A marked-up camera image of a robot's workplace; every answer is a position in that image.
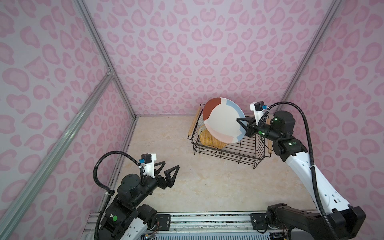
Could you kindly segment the black wire dish rack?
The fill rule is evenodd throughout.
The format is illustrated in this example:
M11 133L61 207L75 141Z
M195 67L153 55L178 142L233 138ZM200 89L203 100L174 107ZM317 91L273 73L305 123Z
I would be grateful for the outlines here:
M200 104L188 133L188 139L193 145L195 154L206 154L220 159L237 162L239 164L250 165L253 166L253 168L256 168L264 158L271 157L272 150L269 148L272 144L257 135L251 138L244 137L239 142L228 144L221 150L203 146L199 138L199 128L205 125L203 121L204 106L205 104Z

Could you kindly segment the large pastel colour-block plate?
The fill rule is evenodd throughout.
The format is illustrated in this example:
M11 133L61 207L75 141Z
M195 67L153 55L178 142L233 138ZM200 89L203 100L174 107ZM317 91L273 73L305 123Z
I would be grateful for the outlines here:
M209 133L217 140L233 144L242 140L246 130L238 123L245 114L233 101L226 98L213 98L203 109L203 121Z

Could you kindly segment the tan woven bamboo tray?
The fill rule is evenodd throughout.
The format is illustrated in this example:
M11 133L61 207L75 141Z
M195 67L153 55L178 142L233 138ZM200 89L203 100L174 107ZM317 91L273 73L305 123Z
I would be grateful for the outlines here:
M219 150L223 149L228 145L227 143L217 140L208 130L205 130L204 132L202 132L199 135L199 138L203 146L216 148Z

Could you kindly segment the star pattern character plate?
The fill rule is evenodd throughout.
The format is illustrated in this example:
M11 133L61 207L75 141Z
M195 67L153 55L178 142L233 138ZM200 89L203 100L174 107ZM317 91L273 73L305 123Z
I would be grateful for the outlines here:
M207 128L206 128L205 125L201 126L201 127L199 128L199 135L200 135L202 132L204 132L206 129L207 129Z

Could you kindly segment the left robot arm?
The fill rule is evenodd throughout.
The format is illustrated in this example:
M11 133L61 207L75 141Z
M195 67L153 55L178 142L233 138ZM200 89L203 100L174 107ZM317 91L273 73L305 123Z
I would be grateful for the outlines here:
M155 164L161 166L155 170L155 177L147 177L143 183L137 174L126 175L117 189L112 203L103 208L95 229L95 240L138 240L147 231L156 229L157 211L142 202L156 188L172 188L180 166L164 171L159 175L165 162Z

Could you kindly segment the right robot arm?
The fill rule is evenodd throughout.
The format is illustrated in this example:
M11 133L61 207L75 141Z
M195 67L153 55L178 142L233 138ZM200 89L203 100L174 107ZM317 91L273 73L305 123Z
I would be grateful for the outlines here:
M315 240L349 240L357 236L366 214L353 207L317 168L313 150L293 136L296 120L287 111L277 111L269 124L262 124L266 110L255 111L254 117L237 118L247 137L255 135L272 141L273 151L299 177L309 192L317 212L289 207L268 206L266 223L270 228L285 225L309 233Z

